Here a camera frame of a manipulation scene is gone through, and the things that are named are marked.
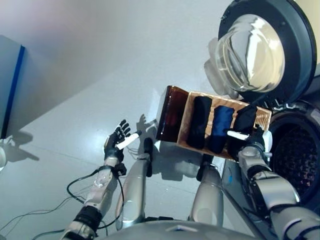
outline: black cable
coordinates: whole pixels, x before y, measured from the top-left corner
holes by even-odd
[[[38,239],[38,238],[40,238],[42,236],[49,235],[49,234],[59,234],[59,233],[62,233],[63,231],[64,231],[64,229],[54,230],[54,231],[46,231],[46,232],[38,234],[37,236],[32,238],[32,240],[36,240],[36,239]]]
[[[75,200],[77,200],[78,202],[84,204],[85,202],[84,202],[83,200],[81,200],[80,198],[78,198],[77,196],[75,196],[75,195],[69,190],[69,188],[71,187],[72,184],[75,184],[76,182],[79,182],[79,181],[81,181],[81,180],[90,178],[90,177],[92,177],[93,175],[95,175],[97,172],[98,172],[98,170],[96,169],[96,170],[94,170],[91,174],[86,175],[86,176],[83,176],[83,177],[79,177],[79,178],[77,178],[76,180],[73,180],[72,182],[70,182],[70,183],[68,184],[68,186],[66,187],[67,193],[68,193],[72,198],[74,198]]]
[[[84,203],[81,199],[79,199],[77,196],[75,196],[74,194],[72,194],[72,192],[70,192],[69,187],[70,187],[72,184],[76,183],[76,182],[79,182],[79,181],[81,181],[81,180],[87,179],[87,178],[95,175],[97,172],[98,172],[98,170],[95,170],[93,173],[91,173],[91,174],[89,174],[89,175],[86,175],[86,176],[83,176],[83,177],[80,177],[80,178],[72,181],[71,183],[69,183],[68,186],[66,187],[66,191],[68,192],[68,194],[70,195],[70,197],[68,197],[67,199],[73,198],[73,199],[76,199],[77,201],[79,201],[79,202],[81,202],[81,203]],[[110,223],[108,223],[108,224],[105,224],[104,226],[98,227],[98,229],[104,229],[104,228],[110,227],[112,224],[114,224],[114,223],[120,218],[121,213],[122,213],[122,211],[123,211],[123,209],[124,209],[125,194],[124,194],[124,190],[123,190],[123,187],[122,187],[122,184],[121,184],[120,179],[118,178],[117,180],[118,180],[118,182],[119,182],[120,189],[121,189],[121,195],[122,195],[121,211],[120,211],[119,215],[118,215],[112,222],[110,222]],[[49,235],[49,234],[62,233],[63,231],[64,231],[64,229],[43,232],[43,233],[38,234],[38,235],[35,236],[34,238],[32,238],[32,240],[36,240],[36,239],[38,239],[38,238],[40,238],[40,237],[42,237],[42,236]]]
[[[124,204],[125,204],[125,194],[124,194],[124,190],[123,190],[123,187],[122,187],[122,184],[121,184],[121,181],[120,179],[118,178],[117,179],[118,182],[119,182],[119,185],[120,185],[120,188],[121,188],[121,195],[122,195],[122,206],[121,206],[121,211],[119,212],[119,215],[110,223],[108,223],[107,225],[104,225],[104,226],[101,226],[101,227],[98,227],[98,229],[104,229],[104,228],[107,228],[107,227],[110,227],[112,224],[114,224],[121,216],[122,214],[122,211],[124,209]]]
[[[34,210],[33,211],[30,211],[30,212],[27,212],[26,214],[22,214],[22,215],[19,215],[19,216],[16,216],[14,218],[12,218],[9,222],[7,222],[7,224],[5,224],[2,228],[0,228],[0,231],[3,230],[6,226],[8,226],[10,223],[12,223],[12,221],[18,219],[18,218],[23,218],[25,216],[29,216],[29,215],[43,215],[43,214],[49,214],[49,213],[52,213],[53,211],[57,210],[59,207],[61,207],[67,200],[71,199],[72,197],[69,196],[67,198],[65,198],[57,207],[55,207],[54,209],[51,209],[51,210],[36,210],[36,211],[46,211],[46,212],[35,212]]]

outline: blue stripe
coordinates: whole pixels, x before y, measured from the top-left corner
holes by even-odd
[[[8,125],[9,125],[11,109],[12,109],[12,105],[13,105],[13,101],[14,101],[15,91],[17,88],[18,77],[19,77],[19,72],[20,72],[24,53],[25,53],[25,47],[21,46],[20,50],[19,50],[19,54],[18,54],[18,59],[16,61],[15,69],[14,69],[14,74],[13,74],[10,94],[9,94],[9,98],[8,98],[8,104],[6,106],[6,110],[5,110],[5,114],[4,114],[4,120],[3,120],[3,126],[2,126],[2,130],[1,130],[0,139],[5,139],[7,137],[7,130],[8,130]]]

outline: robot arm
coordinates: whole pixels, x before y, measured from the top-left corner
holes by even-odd
[[[295,188],[266,164],[261,138],[248,139],[238,153],[241,173],[248,180],[254,208],[263,216],[270,216],[274,230],[281,240],[319,239],[320,217],[300,207]]]
[[[127,170],[122,163],[123,148],[139,137],[132,135],[129,124],[123,120],[104,144],[104,164],[99,167],[97,177],[92,185],[82,209],[73,222],[65,229],[61,240],[93,240],[105,214],[108,212],[117,180]]]

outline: folded fabric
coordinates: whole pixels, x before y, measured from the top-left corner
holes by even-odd
[[[207,96],[194,98],[194,111],[192,115],[189,135],[186,143],[193,148],[203,149],[205,146],[205,134],[210,114],[212,99]]]
[[[250,104],[237,112],[233,130],[251,135],[256,120],[257,106]],[[227,152],[235,160],[238,160],[238,151],[245,145],[245,141],[234,137],[227,137]]]
[[[227,141],[226,129],[230,128],[235,110],[227,106],[218,106],[214,109],[211,135],[208,149],[216,154],[223,151]]]

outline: transparent dome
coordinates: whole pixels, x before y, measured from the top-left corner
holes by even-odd
[[[219,76],[238,92],[269,92],[281,81],[285,53],[274,28],[263,18],[239,17],[217,43],[215,64]]]

